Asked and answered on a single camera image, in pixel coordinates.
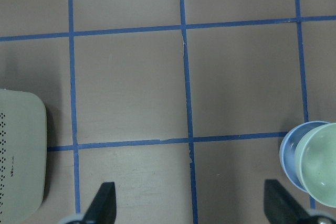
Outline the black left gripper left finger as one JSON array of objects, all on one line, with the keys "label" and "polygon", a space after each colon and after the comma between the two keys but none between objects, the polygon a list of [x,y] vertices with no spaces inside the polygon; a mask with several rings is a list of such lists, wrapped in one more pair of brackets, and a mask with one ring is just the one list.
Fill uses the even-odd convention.
[{"label": "black left gripper left finger", "polygon": [[115,190],[114,182],[101,184],[91,205],[83,217],[83,223],[115,223],[117,216]]}]

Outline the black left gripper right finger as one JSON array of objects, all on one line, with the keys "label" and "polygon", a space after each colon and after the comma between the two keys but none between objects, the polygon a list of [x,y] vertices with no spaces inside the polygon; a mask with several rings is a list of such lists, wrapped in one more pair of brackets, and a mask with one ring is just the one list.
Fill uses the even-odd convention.
[{"label": "black left gripper right finger", "polygon": [[310,215],[276,179],[264,182],[264,214],[272,224],[310,223]]}]

